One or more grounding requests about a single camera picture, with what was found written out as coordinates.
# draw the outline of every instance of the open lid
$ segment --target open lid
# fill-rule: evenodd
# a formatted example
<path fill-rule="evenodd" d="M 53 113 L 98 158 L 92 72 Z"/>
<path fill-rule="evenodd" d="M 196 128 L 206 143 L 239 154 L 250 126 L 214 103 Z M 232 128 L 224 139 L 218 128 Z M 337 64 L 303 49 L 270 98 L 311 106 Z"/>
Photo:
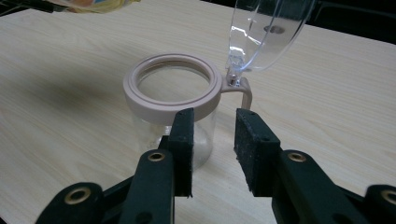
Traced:
<path fill-rule="evenodd" d="M 262 70 L 301 31 L 315 0 L 236 0 L 230 30 L 229 73 Z"/>

